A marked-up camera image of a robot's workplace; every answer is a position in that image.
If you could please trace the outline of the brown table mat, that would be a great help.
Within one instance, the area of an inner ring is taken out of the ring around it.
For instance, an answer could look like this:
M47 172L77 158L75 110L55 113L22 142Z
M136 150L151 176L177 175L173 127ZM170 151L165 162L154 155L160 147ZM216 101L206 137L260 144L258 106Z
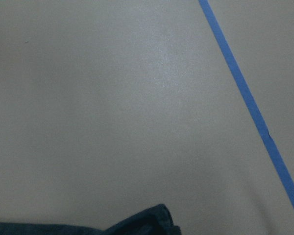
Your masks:
M196 0L0 0L0 222L294 235Z

